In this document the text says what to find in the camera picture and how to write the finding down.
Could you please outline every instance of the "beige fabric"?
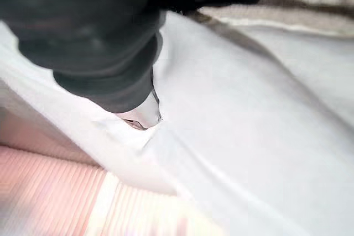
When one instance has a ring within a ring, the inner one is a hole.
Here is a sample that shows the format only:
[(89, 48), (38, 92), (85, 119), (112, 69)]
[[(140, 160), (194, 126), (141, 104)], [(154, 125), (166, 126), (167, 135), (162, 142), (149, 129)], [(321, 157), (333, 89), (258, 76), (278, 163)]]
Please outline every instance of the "beige fabric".
[(354, 36), (354, 0), (260, 0), (201, 11), (227, 24), (263, 24)]

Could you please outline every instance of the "black fabric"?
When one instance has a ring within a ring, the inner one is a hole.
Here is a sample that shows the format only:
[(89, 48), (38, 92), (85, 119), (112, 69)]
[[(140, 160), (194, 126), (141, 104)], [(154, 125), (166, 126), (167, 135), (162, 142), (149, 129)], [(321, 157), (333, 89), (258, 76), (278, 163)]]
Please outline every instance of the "black fabric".
[(258, 0), (0, 0), (0, 18), (33, 63), (58, 84), (115, 113), (140, 105), (152, 89), (163, 9)]

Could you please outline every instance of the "white sheet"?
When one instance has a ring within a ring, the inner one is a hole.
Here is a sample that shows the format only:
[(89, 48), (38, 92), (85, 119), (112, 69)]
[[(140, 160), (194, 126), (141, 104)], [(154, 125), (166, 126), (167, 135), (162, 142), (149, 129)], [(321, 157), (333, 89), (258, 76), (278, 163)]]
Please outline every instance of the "white sheet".
[(353, 235), (353, 40), (241, 31), (169, 15), (146, 156), (231, 235)]

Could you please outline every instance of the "metal object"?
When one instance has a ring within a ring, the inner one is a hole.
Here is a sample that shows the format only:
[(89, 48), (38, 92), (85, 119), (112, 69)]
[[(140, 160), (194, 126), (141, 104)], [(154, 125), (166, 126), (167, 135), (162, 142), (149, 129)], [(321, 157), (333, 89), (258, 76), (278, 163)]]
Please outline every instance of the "metal object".
[(126, 113), (117, 113), (131, 127), (139, 130), (147, 130), (161, 121), (159, 100), (154, 90), (146, 100), (135, 109)]

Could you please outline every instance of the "ribbed pink fabric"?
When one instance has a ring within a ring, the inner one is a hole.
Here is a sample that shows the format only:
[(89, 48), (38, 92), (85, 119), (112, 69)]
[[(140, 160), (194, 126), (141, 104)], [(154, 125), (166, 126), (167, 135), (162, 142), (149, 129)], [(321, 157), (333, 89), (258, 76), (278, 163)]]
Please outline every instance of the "ribbed pink fabric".
[(106, 172), (0, 148), (1, 235), (82, 235)]
[[(114, 176), (114, 185), (105, 186), (105, 178), (99, 167), (0, 146), (0, 235), (222, 235), (177, 197), (132, 188)], [(109, 190), (112, 199), (100, 201)], [(90, 219), (94, 211), (101, 224)]]

